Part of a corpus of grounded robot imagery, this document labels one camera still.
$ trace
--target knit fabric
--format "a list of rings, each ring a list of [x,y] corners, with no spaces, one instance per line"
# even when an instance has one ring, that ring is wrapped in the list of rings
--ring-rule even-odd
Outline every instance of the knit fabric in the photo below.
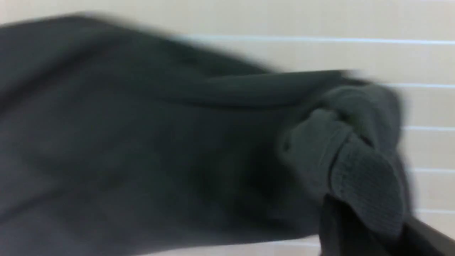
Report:
[[[292,129],[286,155],[312,198],[334,195],[390,241],[401,234],[409,204],[403,170],[392,161],[400,113],[398,96],[386,87],[339,87]]]
[[[385,87],[82,16],[0,37],[2,256],[299,239],[318,234],[327,193],[399,232],[401,118]]]

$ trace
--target sweatshirt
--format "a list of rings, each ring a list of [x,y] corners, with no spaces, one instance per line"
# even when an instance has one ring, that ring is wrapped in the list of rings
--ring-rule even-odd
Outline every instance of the sweatshirt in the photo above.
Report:
[[[322,198],[395,240],[399,96],[105,18],[0,28],[0,254],[129,256],[318,234]]]

